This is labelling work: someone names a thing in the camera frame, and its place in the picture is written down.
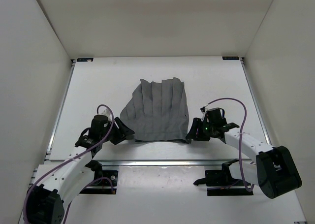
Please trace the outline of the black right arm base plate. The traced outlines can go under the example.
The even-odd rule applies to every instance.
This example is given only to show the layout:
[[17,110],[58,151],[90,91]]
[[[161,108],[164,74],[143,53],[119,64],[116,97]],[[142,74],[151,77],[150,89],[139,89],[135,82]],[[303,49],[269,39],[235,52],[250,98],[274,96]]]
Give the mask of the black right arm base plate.
[[251,196],[253,191],[246,190],[243,182],[226,179],[222,170],[205,170],[207,196]]

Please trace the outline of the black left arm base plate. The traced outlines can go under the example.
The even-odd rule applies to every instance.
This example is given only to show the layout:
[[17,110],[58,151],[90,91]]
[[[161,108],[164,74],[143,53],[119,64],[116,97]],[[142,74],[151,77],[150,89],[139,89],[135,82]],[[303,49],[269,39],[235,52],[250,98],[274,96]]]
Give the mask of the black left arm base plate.
[[84,188],[80,194],[106,194],[106,195],[115,195],[117,193],[118,169],[106,168],[102,172],[102,176],[107,179],[99,179],[94,181],[91,185]]

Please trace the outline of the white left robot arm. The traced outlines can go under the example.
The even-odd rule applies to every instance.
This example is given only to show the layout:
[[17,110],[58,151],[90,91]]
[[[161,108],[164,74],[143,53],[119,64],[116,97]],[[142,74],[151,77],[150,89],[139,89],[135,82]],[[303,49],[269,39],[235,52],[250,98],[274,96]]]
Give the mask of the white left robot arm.
[[39,178],[28,190],[24,207],[27,224],[60,224],[66,209],[86,186],[104,180],[102,164],[95,155],[102,145],[117,145],[134,135],[118,117],[110,120],[95,115],[90,127],[84,129],[68,158]]

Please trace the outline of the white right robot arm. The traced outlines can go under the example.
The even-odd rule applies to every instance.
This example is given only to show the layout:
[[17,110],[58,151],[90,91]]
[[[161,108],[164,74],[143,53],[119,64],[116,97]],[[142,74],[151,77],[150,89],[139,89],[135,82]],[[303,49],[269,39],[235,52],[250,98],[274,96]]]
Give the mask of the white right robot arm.
[[224,162],[220,170],[206,171],[205,177],[196,180],[195,186],[206,184],[210,188],[227,189],[241,180],[259,186],[270,199],[302,186],[302,180],[291,153],[285,146],[274,147],[241,132],[235,123],[228,123],[222,108],[201,108],[202,118],[194,118],[186,139],[210,141],[219,139],[238,149],[250,162],[241,158]]

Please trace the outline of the grey pleated skirt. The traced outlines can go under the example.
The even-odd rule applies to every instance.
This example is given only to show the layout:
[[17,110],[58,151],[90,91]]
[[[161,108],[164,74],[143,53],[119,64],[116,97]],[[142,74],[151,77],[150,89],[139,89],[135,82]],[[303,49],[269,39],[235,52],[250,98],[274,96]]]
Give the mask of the grey pleated skirt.
[[131,100],[122,109],[120,119],[134,131],[136,141],[189,144],[185,83],[176,77],[161,82],[141,79]]

